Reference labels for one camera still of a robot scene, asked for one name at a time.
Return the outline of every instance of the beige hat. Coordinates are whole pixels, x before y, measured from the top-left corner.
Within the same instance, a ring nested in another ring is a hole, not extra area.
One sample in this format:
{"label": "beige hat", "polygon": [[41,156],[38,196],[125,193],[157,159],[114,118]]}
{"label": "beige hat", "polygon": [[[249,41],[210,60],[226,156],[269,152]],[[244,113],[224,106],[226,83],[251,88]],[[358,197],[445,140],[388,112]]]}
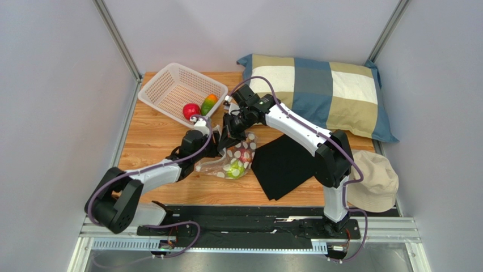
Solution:
{"label": "beige hat", "polygon": [[[347,186],[347,201],[357,208],[374,213],[382,213],[394,207],[399,178],[389,160],[363,150],[354,151],[353,155],[354,162],[364,174],[364,180]],[[352,167],[349,180],[358,178],[359,174]]]}

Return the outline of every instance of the black folded fabric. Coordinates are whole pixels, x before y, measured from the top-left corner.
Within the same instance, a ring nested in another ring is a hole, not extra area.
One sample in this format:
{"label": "black folded fabric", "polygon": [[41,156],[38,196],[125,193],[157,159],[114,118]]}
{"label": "black folded fabric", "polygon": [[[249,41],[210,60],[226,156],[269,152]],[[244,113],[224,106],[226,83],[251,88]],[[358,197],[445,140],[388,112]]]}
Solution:
{"label": "black folded fabric", "polygon": [[287,135],[257,148],[252,170],[269,200],[279,200],[315,174],[315,159]]}

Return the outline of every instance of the transparent bag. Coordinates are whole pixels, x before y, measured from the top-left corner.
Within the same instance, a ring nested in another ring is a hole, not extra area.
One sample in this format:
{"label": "transparent bag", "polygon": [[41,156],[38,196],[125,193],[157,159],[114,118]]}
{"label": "transparent bag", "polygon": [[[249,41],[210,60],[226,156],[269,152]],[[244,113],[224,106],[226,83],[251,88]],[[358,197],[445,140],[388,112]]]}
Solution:
{"label": "transparent bag", "polygon": [[257,149],[258,137],[246,131],[246,141],[223,150],[221,158],[204,158],[196,166],[196,172],[224,179],[239,179],[251,169],[252,160]]}

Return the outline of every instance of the robotic arm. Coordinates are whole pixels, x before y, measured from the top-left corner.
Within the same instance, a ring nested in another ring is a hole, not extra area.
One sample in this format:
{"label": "robotic arm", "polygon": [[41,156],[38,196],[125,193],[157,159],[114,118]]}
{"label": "robotic arm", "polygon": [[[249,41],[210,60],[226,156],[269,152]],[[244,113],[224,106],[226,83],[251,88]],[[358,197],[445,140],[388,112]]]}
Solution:
{"label": "robotic arm", "polygon": [[[84,208],[85,212],[89,212],[89,203],[92,202],[92,216],[113,233],[122,232],[132,222],[142,194],[161,185],[184,179],[193,172],[194,165],[199,160],[219,156],[219,152],[223,149],[245,140],[246,129],[256,123],[262,123],[290,136],[305,147],[318,161],[319,167],[315,177],[324,186],[326,202],[324,214],[332,222],[329,229],[334,232],[343,229],[349,220],[349,214],[342,203],[342,187],[348,180],[351,164],[338,149],[314,132],[323,133],[342,147],[352,158],[347,135],[343,131],[332,133],[329,130],[317,127],[291,112],[283,103],[279,101],[276,103],[272,95],[265,95],[260,98],[247,85],[235,91],[232,98],[238,103],[240,111],[238,114],[224,114],[221,135],[217,131],[211,135],[206,122],[200,119],[195,123],[194,129],[188,131],[183,137],[181,145],[158,164],[126,172],[117,167],[109,169],[87,201]],[[288,117],[283,111],[290,112],[290,116],[296,117],[303,124]],[[201,148],[203,150],[192,156]],[[172,163],[183,158],[186,158],[186,160],[180,163]],[[155,169],[149,172],[143,171],[147,171],[148,168]],[[113,178],[129,172],[136,172],[136,174],[125,176],[118,182],[110,184],[100,193],[98,192],[103,185]],[[112,195],[113,192],[119,193],[121,191],[119,197]]]}

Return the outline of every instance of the red fruit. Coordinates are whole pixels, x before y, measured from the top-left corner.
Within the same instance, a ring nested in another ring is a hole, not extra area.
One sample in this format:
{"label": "red fruit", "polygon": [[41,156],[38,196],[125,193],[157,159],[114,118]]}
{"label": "red fruit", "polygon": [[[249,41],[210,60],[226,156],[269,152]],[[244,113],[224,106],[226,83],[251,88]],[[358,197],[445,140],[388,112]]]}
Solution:
{"label": "red fruit", "polygon": [[195,103],[189,103],[184,105],[183,107],[184,118],[189,120],[191,116],[193,116],[194,114],[201,114],[200,106],[198,106]]}

